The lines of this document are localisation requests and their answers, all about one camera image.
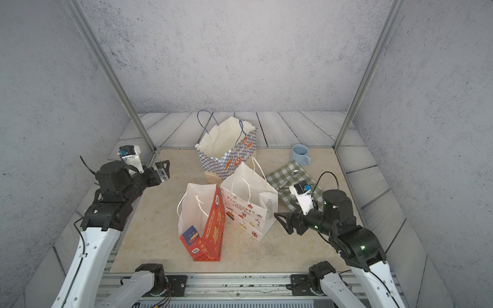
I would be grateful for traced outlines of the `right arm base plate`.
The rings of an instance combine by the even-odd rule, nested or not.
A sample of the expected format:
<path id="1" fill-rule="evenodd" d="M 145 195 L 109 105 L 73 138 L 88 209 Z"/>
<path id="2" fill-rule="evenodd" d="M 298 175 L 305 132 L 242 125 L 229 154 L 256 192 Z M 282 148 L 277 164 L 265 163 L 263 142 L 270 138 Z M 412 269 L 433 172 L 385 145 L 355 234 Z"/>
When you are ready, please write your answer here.
<path id="1" fill-rule="evenodd" d="M 293 296 L 309 296 L 312 294 L 308 274 L 290 275 L 290 283 L 286 286 Z"/>

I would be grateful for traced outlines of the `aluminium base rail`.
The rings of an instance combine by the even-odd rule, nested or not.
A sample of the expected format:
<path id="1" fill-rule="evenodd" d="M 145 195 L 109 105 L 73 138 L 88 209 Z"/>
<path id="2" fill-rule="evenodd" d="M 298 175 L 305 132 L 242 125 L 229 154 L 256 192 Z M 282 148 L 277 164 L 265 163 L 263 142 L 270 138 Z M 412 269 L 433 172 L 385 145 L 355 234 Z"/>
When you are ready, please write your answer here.
<path id="1" fill-rule="evenodd" d="M 188 274 L 187 286 L 184 297 L 172 298 L 171 300 L 294 300 L 294 298 L 311 298 L 322 296 L 320 291 L 316 293 L 313 289 L 314 275 L 308 274 L 312 294 L 309 296 L 293 296 L 286 288 L 290 283 L 290 275 L 293 273 L 250 273 L 250 274 L 221 274 L 221 273 L 195 273 Z M 349 272 L 341 273 L 344 287 L 354 294 L 364 307 L 373 307 L 360 282 L 356 276 Z M 129 273 L 104 273 L 96 294 L 96 304 L 108 299 L 110 295 L 130 282 Z M 153 296 L 150 292 L 145 293 L 136 300 L 138 302 L 149 302 L 146 307 L 158 303 L 165 296 Z"/>

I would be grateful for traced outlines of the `blue checkered paper bag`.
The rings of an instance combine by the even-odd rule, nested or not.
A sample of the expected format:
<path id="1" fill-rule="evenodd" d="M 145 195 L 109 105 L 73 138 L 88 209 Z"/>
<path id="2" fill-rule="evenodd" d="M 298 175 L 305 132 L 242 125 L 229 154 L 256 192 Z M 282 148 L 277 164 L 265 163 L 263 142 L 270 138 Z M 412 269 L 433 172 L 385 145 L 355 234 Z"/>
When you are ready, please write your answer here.
<path id="1" fill-rule="evenodd" d="M 247 162 L 257 149 L 257 127 L 252 123 L 231 116 L 219 122 L 213 112 L 199 110 L 210 114 L 210 122 L 214 125 L 207 127 L 198 120 L 204 129 L 204 134 L 195 145 L 205 179 L 211 184 L 219 184 L 233 174 L 237 167 Z"/>

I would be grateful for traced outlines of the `red and white paper bag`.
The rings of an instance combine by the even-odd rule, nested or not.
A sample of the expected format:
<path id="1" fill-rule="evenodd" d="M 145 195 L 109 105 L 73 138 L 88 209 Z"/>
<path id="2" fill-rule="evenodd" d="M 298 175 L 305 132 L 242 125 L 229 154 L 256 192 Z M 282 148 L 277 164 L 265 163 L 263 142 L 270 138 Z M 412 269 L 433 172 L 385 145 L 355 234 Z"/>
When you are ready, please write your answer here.
<path id="1" fill-rule="evenodd" d="M 219 262 L 225 207 L 218 184 L 188 184 L 177 206 L 178 235 L 194 261 Z"/>

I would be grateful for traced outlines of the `green checkered cloth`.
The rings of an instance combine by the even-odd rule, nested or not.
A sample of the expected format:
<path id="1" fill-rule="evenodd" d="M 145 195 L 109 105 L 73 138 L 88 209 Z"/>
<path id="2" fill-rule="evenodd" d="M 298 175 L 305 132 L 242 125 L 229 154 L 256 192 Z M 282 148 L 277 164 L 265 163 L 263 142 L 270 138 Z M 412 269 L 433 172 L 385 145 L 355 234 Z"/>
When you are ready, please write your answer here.
<path id="1" fill-rule="evenodd" d="M 282 168 L 267 175 L 267 182 L 276 188 L 280 199 L 290 212 L 295 210 L 295 206 L 291 202 L 296 201 L 296 197 L 291 194 L 289 187 L 303 180 L 312 187 L 316 184 L 316 181 L 295 161 L 291 161 Z"/>

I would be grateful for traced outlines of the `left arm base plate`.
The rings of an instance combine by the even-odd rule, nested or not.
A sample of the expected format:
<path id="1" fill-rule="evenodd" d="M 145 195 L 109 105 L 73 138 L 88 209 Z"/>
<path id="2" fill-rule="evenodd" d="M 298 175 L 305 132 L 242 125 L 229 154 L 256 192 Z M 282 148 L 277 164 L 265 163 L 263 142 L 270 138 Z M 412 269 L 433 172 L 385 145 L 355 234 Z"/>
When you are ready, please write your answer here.
<path id="1" fill-rule="evenodd" d="M 187 275 L 167 275 L 165 278 L 164 296 L 184 297 L 187 286 Z"/>

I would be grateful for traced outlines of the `light blue mug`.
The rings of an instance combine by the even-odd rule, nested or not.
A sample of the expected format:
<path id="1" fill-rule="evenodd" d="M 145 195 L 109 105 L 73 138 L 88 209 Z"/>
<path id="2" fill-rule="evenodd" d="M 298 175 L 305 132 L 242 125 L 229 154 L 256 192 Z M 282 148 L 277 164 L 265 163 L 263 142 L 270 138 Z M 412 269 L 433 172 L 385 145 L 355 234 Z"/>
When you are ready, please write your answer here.
<path id="1" fill-rule="evenodd" d="M 309 156 L 309 149 L 304 145 L 294 145 L 291 149 L 290 160 L 297 162 L 301 166 L 310 166 L 312 159 Z"/>

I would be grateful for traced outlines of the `metal spoon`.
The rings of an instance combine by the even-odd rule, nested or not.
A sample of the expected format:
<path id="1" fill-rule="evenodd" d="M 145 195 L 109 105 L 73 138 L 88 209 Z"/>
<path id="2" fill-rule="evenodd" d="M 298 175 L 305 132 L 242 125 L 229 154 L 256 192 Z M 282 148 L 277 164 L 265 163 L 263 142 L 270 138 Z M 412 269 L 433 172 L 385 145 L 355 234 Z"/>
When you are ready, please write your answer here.
<path id="1" fill-rule="evenodd" d="M 293 170 L 292 173 L 291 173 L 291 176 L 288 179 L 286 179 L 284 182 L 282 182 L 276 188 L 276 190 L 277 191 L 280 191 L 282 188 L 284 188 L 285 186 L 287 186 L 290 183 L 290 181 L 295 180 L 298 177 L 298 175 L 299 175 L 299 170 L 298 169 Z"/>

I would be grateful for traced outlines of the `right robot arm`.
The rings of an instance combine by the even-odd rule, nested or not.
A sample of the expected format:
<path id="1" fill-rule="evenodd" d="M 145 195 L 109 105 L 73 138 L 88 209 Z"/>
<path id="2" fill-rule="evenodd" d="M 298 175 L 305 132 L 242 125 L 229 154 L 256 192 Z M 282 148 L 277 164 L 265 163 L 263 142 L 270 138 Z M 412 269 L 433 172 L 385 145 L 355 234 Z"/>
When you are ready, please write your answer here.
<path id="1" fill-rule="evenodd" d="M 274 214 L 285 231 L 300 236 L 315 231 L 345 261 L 372 307 L 404 307 L 380 241 L 357 224 L 347 194 L 339 189 L 324 191 L 319 208 L 311 186 L 296 184 L 289 190 L 296 198 L 294 211 Z"/>

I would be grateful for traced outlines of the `white happy every day bag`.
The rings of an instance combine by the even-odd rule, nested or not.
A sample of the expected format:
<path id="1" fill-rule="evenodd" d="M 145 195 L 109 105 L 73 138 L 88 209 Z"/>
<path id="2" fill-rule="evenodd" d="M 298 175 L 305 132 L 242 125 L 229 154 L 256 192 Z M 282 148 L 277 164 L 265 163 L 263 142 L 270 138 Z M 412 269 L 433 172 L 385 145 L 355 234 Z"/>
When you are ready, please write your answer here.
<path id="1" fill-rule="evenodd" d="M 258 161 L 253 167 L 241 163 L 233 174 L 221 183 L 226 215 L 257 241 L 261 241 L 276 222 L 279 195 L 267 182 Z"/>

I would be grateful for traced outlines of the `left metal frame post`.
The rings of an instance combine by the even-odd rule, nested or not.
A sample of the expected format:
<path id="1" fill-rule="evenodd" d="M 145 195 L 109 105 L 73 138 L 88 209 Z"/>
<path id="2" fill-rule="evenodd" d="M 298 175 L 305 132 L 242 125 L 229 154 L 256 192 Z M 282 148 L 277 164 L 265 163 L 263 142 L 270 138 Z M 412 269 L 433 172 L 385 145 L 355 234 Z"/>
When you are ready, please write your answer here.
<path id="1" fill-rule="evenodd" d="M 89 23 L 87 22 L 87 19 L 83 14 L 80 5 L 75 0 L 64 0 L 63 4 L 66 10 L 68 11 L 69 15 L 71 16 L 72 20 L 74 21 L 76 27 L 78 28 L 78 31 L 80 32 L 82 38 L 84 39 L 89 49 L 91 50 L 91 53 L 95 57 L 97 63 L 99 64 L 101 70 L 103 71 L 103 74 L 105 75 L 106 79 L 110 83 L 110 86 L 112 87 L 115 94 L 117 95 L 118 100 L 123 105 L 123 108 L 125 109 L 132 123 L 135 125 L 137 132 L 144 139 L 145 144 L 150 149 L 150 151 L 152 153 L 155 153 L 155 151 L 157 150 L 155 143 L 152 141 L 143 122 L 140 120 L 140 117 L 137 115 L 136 109 L 131 104 L 130 98 L 125 92 L 114 69 L 110 65 L 110 62 L 106 54 L 104 53 L 100 43 L 98 42 L 95 34 L 93 33 Z"/>

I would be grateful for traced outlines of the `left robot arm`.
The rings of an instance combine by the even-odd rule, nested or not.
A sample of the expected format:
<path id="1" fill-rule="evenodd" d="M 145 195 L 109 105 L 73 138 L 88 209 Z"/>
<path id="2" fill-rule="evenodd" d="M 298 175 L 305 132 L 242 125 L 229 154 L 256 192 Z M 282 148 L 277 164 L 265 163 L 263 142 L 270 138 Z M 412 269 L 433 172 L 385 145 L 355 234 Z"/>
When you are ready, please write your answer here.
<path id="1" fill-rule="evenodd" d="M 112 161 L 94 174 L 100 188 L 82 218 L 78 249 L 53 307 L 89 307 L 96 302 L 107 260 L 132 204 L 146 188 L 167 181 L 169 167 L 165 160 L 140 171 L 123 161 Z"/>

